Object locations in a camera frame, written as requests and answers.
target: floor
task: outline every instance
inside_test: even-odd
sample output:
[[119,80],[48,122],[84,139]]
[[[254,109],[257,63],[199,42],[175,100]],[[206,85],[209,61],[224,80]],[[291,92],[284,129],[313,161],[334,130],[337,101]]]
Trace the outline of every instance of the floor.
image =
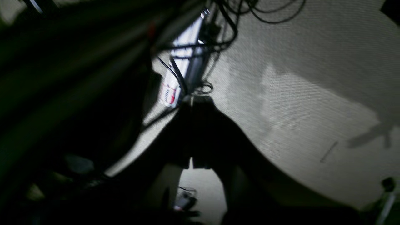
[[[209,78],[217,107],[265,157],[356,209],[380,197],[382,179],[400,175],[400,30],[380,12],[383,2],[308,0],[279,25],[245,15]],[[158,62],[154,68],[165,74]],[[167,121],[146,131],[120,166]],[[181,185],[198,190],[199,220],[219,224],[226,205],[216,175],[186,170]]]

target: textured fabric surface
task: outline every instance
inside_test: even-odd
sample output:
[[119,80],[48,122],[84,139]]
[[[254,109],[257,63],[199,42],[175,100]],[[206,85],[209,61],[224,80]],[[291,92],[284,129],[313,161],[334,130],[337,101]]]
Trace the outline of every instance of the textured fabric surface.
[[310,0],[274,26],[245,16],[210,78],[217,107],[266,157],[359,209],[400,172],[400,29],[382,4]]

